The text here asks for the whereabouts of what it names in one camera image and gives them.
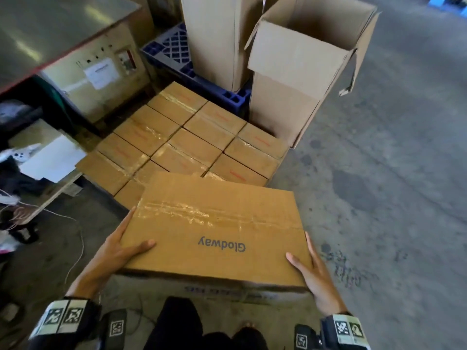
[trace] person's left hand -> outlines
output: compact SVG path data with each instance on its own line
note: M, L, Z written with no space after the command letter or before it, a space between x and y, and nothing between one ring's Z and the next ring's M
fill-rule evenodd
M67 296L93 298L104 288L108 279L125 266L132 257L144 253L155 246L155 240L143 241L133 247L122 248L120 239L135 213L133 208L117 229L107 237L96 255L90 260L81 274L70 286Z

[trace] open cardboard box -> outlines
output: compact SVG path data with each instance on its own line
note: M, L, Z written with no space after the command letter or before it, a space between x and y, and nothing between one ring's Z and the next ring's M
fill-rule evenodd
M259 303L309 296L286 252L311 266L292 192L155 172L121 243L155 239L125 274L155 278L171 294Z
M351 58L352 91L379 14L358 0L279 0L260 18L253 46L250 121L296 147Z

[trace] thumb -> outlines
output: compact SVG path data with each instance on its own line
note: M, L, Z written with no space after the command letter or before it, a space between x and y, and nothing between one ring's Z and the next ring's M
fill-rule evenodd
M152 247L155 246L155 240L150 239L148 241L143 241L139 245L135 245L133 247L126 247L122 250L122 254L125 255L127 258L134 257L137 254L141 254L147 252Z
M300 272L302 273L304 277L310 274L310 271L308 270L308 268L305 265L303 265L300 259L298 259L295 255L287 252L285 253L285 257L287 258L290 264L292 264L293 266L295 266L295 268L300 270Z

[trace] metal table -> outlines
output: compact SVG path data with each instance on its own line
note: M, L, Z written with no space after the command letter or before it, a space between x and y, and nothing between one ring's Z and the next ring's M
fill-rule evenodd
M130 0L0 0L0 93L139 8Z

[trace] stack of boxes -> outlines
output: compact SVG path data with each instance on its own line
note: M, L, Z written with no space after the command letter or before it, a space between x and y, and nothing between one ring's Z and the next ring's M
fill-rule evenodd
M155 171L265 186L288 148L173 82L76 167L130 209Z

